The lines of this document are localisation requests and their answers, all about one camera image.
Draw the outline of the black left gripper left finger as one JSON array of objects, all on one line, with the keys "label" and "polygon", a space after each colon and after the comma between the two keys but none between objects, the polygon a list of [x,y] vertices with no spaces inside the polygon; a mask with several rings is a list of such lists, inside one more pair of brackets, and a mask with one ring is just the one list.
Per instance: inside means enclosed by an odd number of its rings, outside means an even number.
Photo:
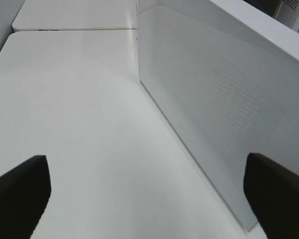
[{"label": "black left gripper left finger", "polygon": [[47,158],[36,155],[0,176],[0,239],[29,239],[51,196]]}]

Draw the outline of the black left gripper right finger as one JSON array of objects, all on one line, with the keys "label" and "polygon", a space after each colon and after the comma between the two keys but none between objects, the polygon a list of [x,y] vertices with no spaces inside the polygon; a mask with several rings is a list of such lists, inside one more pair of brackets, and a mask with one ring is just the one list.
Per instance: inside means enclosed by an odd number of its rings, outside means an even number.
[{"label": "black left gripper right finger", "polygon": [[247,156],[243,190],[269,239],[299,239],[299,176],[260,153]]}]

